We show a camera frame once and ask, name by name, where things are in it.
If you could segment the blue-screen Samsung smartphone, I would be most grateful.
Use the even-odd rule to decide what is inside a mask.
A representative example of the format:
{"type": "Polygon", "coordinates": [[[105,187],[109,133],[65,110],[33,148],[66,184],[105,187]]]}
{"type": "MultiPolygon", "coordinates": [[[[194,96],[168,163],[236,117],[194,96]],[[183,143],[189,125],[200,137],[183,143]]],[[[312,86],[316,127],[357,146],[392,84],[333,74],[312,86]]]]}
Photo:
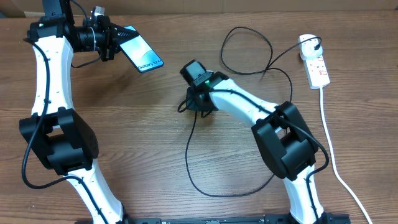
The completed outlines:
{"type": "MultiPolygon", "coordinates": [[[[124,28],[136,30],[133,26],[124,28]]],[[[164,65],[163,60],[140,34],[138,37],[121,44],[120,48],[139,73],[146,73],[164,65]]]]}

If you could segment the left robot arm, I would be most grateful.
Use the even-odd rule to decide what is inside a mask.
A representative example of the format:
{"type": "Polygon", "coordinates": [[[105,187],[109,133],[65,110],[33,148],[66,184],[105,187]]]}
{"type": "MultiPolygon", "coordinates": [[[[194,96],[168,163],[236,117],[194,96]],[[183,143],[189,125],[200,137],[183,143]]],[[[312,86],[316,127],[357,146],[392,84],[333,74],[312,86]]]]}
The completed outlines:
{"type": "Polygon", "coordinates": [[[76,53],[97,52],[100,60],[112,60],[138,33],[113,24],[101,7],[76,26],[72,4],[44,0],[44,16],[30,25],[26,42],[37,63],[36,94],[31,115],[20,120],[19,130],[26,152],[54,170],[59,182],[75,188],[93,223],[131,223],[100,171],[95,133],[74,109],[71,70],[76,53]]]}

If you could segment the white power strip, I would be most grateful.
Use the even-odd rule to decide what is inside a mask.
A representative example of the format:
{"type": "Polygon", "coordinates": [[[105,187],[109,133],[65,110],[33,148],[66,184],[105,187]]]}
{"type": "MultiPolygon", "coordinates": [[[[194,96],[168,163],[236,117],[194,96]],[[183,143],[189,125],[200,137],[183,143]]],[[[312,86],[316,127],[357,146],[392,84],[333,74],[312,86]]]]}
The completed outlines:
{"type": "Polygon", "coordinates": [[[311,89],[323,88],[330,84],[330,78],[322,56],[305,60],[303,64],[311,89]]]}

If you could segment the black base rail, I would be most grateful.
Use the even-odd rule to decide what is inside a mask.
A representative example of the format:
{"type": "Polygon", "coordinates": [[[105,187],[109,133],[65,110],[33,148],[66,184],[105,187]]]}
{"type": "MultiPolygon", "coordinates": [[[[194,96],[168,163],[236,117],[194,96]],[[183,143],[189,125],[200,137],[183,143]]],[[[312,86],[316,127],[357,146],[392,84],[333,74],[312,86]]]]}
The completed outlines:
{"type": "MultiPolygon", "coordinates": [[[[324,213],[319,219],[323,224],[350,224],[348,214],[334,215],[324,213]]],[[[132,224],[291,224],[298,223],[294,218],[288,215],[264,215],[263,217],[235,217],[235,218],[186,218],[161,220],[160,218],[130,218],[117,223],[132,224]]]]}

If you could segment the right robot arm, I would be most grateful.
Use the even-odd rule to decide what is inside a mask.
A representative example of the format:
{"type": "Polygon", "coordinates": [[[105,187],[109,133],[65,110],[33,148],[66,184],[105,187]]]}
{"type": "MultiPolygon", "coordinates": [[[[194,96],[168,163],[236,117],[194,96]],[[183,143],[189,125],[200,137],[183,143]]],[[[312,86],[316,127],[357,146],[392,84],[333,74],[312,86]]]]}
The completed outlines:
{"type": "Polygon", "coordinates": [[[179,112],[195,110],[203,117],[226,111],[250,125],[262,160],[284,181],[290,200],[292,223],[321,223],[325,211],[318,200],[313,176],[315,154],[324,147],[313,137],[297,107],[289,101],[278,105],[239,87],[221,72],[207,70],[199,61],[188,62],[180,74],[188,83],[179,112]]]}

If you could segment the white charger plug adapter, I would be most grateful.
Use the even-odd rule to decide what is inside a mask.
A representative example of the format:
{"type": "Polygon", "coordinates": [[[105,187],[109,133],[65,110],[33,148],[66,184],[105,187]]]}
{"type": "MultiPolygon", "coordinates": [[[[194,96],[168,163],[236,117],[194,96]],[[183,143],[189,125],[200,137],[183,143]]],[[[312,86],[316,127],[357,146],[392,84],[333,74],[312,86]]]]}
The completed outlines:
{"type": "Polygon", "coordinates": [[[311,60],[323,55],[322,39],[313,34],[302,34],[298,38],[300,57],[302,60],[311,60]]]}

